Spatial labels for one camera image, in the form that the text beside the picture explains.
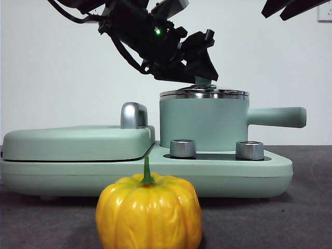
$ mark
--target pot handle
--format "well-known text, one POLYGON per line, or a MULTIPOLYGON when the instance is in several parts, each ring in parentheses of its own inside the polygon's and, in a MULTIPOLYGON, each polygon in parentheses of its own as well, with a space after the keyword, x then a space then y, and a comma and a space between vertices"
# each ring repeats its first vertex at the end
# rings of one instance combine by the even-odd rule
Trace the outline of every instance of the pot handle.
POLYGON ((303 128, 307 124, 307 110, 303 107, 249 109, 247 124, 303 128))

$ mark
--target toy pot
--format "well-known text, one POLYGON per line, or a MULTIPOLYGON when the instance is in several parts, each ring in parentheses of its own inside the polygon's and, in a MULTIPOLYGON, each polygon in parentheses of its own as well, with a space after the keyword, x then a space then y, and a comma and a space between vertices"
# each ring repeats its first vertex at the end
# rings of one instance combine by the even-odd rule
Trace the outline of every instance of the toy pot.
POLYGON ((160 94, 160 146, 173 139, 196 141, 197 151, 234 151, 248 140, 248 126, 302 128, 303 107, 249 108, 249 93, 189 87, 160 94))

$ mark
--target stainless steel rim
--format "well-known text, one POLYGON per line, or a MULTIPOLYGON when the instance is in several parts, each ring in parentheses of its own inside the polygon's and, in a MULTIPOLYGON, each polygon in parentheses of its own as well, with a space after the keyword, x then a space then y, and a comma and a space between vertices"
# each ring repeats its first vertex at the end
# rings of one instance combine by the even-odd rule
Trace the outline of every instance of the stainless steel rim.
POLYGON ((222 89, 180 89, 160 94, 160 100, 169 99, 237 99, 248 100, 249 93, 222 89))

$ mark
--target green led light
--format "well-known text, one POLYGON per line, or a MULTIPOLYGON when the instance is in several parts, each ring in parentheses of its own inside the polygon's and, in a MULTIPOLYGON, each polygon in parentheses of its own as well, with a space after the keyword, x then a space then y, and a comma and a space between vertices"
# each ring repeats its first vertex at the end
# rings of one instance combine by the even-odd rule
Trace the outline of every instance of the green led light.
POLYGON ((158 27, 155 27, 155 33, 156 33, 156 35, 161 35, 161 29, 158 27))

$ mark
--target white wall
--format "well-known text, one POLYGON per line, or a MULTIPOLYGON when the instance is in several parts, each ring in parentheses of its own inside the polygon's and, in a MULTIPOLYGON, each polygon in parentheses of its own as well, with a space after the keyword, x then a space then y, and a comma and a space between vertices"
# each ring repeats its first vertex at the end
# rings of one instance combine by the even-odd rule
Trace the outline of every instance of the white wall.
MULTIPOLYGON (((304 129, 252 126, 250 140, 332 144, 332 24, 318 24, 316 9, 266 20, 264 3, 191 0, 172 20, 190 34, 215 31, 219 88, 250 92, 251 107, 307 108, 304 129)), ((126 101, 147 106, 159 138, 159 93, 187 84, 140 75, 96 24, 72 23, 46 0, 1 7, 1 141, 17 129, 119 124, 126 101)))

